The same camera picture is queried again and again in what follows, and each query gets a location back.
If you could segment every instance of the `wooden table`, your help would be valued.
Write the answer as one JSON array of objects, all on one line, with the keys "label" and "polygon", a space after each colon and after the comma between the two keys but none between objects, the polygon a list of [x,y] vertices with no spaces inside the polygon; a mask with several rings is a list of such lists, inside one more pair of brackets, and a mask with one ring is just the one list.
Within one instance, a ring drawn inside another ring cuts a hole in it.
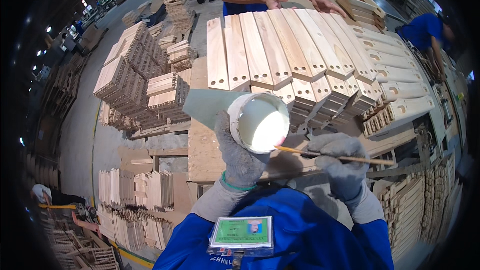
[{"label": "wooden table", "polygon": [[[197,58],[191,71],[191,89],[207,89],[207,57]],[[339,127],[346,134],[358,137],[371,157],[379,156],[409,142],[415,138],[413,124],[390,130],[381,137],[366,139],[357,126],[351,122]],[[283,146],[303,149],[308,143],[304,135],[289,135]],[[189,180],[195,183],[212,183],[216,181],[225,170],[225,162],[219,150],[219,143],[215,133],[202,123],[191,120],[188,132],[188,172]],[[276,180],[294,178],[302,175],[321,172],[315,167],[315,159],[303,159],[298,154],[274,151],[270,155],[261,180]]]}]

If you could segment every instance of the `stack of wooden parts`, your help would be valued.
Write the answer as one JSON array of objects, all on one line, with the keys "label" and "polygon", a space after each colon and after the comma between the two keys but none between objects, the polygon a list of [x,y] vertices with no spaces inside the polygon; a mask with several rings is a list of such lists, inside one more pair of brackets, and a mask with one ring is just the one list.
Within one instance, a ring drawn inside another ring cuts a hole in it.
[{"label": "stack of wooden parts", "polygon": [[163,0],[166,12],[173,25],[179,30],[192,27],[195,11],[190,8],[188,0]]},{"label": "stack of wooden parts", "polygon": [[189,115],[182,109],[190,87],[176,72],[154,77],[149,80],[147,90],[148,109],[155,111],[159,117],[171,121],[185,121]]},{"label": "stack of wooden parts", "polygon": [[425,203],[425,176],[409,174],[378,195],[388,224],[393,261],[397,261],[420,239]]},{"label": "stack of wooden parts", "polygon": [[337,0],[338,4],[355,21],[375,25],[378,29],[385,28],[385,11],[373,0]]},{"label": "stack of wooden parts", "polygon": [[121,20],[125,23],[125,26],[129,28],[135,25],[139,16],[140,13],[137,10],[133,10],[126,13]]},{"label": "stack of wooden parts", "polygon": [[135,175],[135,202],[150,211],[173,210],[173,176],[166,170]]},{"label": "stack of wooden parts", "polygon": [[197,52],[190,48],[187,39],[167,47],[166,54],[171,71],[176,72],[192,68],[192,64],[197,57]]},{"label": "stack of wooden parts", "polygon": [[357,37],[335,14],[310,9],[247,12],[207,23],[208,87],[271,93],[303,124],[341,125],[381,96],[377,71]]},{"label": "stack of wooden parts", "polygon": [[101,234],[127,249],[144,249],[150,246],[165,250],[174,228],[172,222],[152,216],[142,209],[113,209],[100,204],[97,215]]},{"label": "stack of wooden parts", "polygon": [[452,189],[456,185],[455,157],[451,156],[448,160],[425,171],[425,209],[421,231],[421,239],[425,243],[436,244],[439,237],[446,235],[444,230],[448,229],[447,219],[449,221],[450,217],[444,215],[444,212],[450,213],[451,216],[449,209],[453,208],[453,204],[446,199],[453,194]]},{"label": "stack of wooden parts", "polygon": [[42,164],[36,159],[35,155],[28,153],[25,159],[27,173],[33,177],[34,181],[29,182],[33,187],[35,183],[42,184],[48,188],[59,190],[59,174],[57,168],[52,165]]},{"label": "stack of wooden parts", "polygon": [[400,40],[352,26],[375,64],[381,98],[362,114],[363,134],[370,137],[410,122],[435,106],[409,49]]},{"label": "stack of wooden parts", "polygon": [[107,204],[135,204],[134,174],[115,168],[99,171],[98,198]]}]

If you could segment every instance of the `wooden slat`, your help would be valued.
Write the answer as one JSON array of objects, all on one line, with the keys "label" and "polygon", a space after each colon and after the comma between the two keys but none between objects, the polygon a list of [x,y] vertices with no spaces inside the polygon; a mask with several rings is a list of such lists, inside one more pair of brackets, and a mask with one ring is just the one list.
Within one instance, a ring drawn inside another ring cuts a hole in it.
[{"label": "wooden slat", "polygon": [[207,68],[208,87],[228,91],[229,76],[220,18],[207,22]]},{"label": "wooden slat", "polygon": [[247,54],[250,81],[252,86],[273,90],[273,79],[270,74],[267,56],[255,23],[254,14],[240,14],[241,30]]},{"label": "wooden slat", "polygon": [[279,9],[270,9],[267,10],[267,14],[278,35],[286,59],[290,65],[292,76],[304,81],[311,81],[312,72],[310,66],[282,12]]},{"label": "wooden slat", "polygon": [[229,88],[241,91],[250,86],[250,73],[238,15],[225,16],[225,47]]},{"label": "wooden slat", "polygon": [[307,60],[312,74],[312,81],[315,81],[325,73],[327,67],[323,57],[317,49],[314,41],[310,37],[307,29],[303,26],[293,9],[282,8],[281,13],[285,17],[293,34],[297,38],[298,44],[303,52],[303,56]]},{"label": "wooden slat", "polygon": [[292,80],[289,62],[267,12],[254,12],[253,16],[257,22],[258,32],[270,67],[273,90],[279,90],[290,84]]}]

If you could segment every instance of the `gloved hand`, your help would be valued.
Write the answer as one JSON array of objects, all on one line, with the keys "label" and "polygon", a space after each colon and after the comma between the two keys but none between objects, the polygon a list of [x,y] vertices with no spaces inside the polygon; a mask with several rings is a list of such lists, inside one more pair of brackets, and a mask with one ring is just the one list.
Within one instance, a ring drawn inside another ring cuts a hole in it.
[{"label": "gloved hand", "polygon": [[226,111],[217,114],[214,131],[226,164],[220,183],[232,192],[253,189],[262,176],[270,154],[255,154],[240,146],[230,134],[230,117]]},{"label": "gloved hand", "polygon": [[369,159],[358,138],[344,133],[319,135],[309,141],[306,150],[322,154],[316,158],[315,165],[327,173],[332,195],[345,203],[354,223],[385,220],[380,202],[365,183],[369,164],[342,162],[336,158],[353,156]]}]

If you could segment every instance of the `person's hand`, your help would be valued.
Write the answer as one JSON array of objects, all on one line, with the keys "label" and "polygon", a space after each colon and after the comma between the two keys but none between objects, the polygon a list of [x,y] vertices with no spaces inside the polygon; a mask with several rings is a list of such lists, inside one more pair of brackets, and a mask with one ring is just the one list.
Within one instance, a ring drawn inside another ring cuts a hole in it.
[{"label": "person's hand", "polygon": [[265,4],[268,9],[281,9],[282,2],[287,2],[288,0],[265,0]]},{"label": "person's hand", "polygon": [[347,18],[345,11],[330,0],[312,0],[311,4],[319,13],[335,13],[337,12],[343,18]]},{"label": "person's hand", "polygon": [[240,146],[230,134],[230,117],[226,111],[218,112],[214,131],[226,164],[220,183],[233,192],[253,189],[270,155],[255,154]]},{"label": "person's hand", "polygon": [[360,194],[369,164],[342,162],[337,159],[339,156],[368,159],[369,156],[358,138],[344,133],[318,135],[309,141],[306,150],[322,154],[316,157],[315,165],[327,173],[334,197],[346,202]]}]

